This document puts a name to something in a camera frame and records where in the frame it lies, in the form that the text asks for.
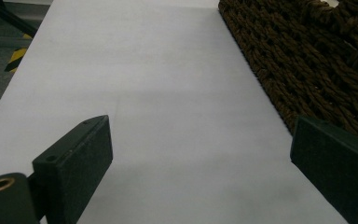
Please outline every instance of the white table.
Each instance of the white table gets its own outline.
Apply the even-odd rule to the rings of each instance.
[[[217,0],[55,0],[0,102],[0,175],[107,114],[114,162],[79,223],[346,223]]]

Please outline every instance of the dark green clamp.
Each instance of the dark green clamp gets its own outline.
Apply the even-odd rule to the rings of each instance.
[[[34,159],[29,177],[0,175],[0,224],[77,223],[112,159],[109,118],[81,122]]]
[[[292,162],[351,224],[358,224],[358,137],[325,121],[299,117]]]

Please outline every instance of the yellow stripe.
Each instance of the yellow stripe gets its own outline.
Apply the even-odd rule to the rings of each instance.
[[[26,39],[32,39],[29,35],[23,36]],[[27,49],[17,49],[13,52],[13,55],[11,55],[10,61],[8,63],[12,63],[13,61],[18,60],[20,57],[23,57],[25,53],[27,52]],[[14,68],[10,70],[11,73],[15,73],[17,71],[17,68]]]
[[[20,57],[23,57],[25,55],[25,52],[27,52],[27,49],[17,49],[13,52],[13,55],[11,55],[10,62],[13,62],[15,60],[18,60]]]

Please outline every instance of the brown wicker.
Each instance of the brown wicker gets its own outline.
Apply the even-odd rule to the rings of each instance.
[[[221,0],[219,9],[291,132],[307,115],[358,135],[358,0]]]

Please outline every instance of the white paper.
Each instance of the white paper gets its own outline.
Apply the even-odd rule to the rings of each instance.
[[[114,162],[79,223],[345,223],[217,4],[55,0],[0,102],[0,174],[107,114]]]
[[[322,1],[328,3],[330,7],[337,7],[339,4],[338,0],[322,0]]]

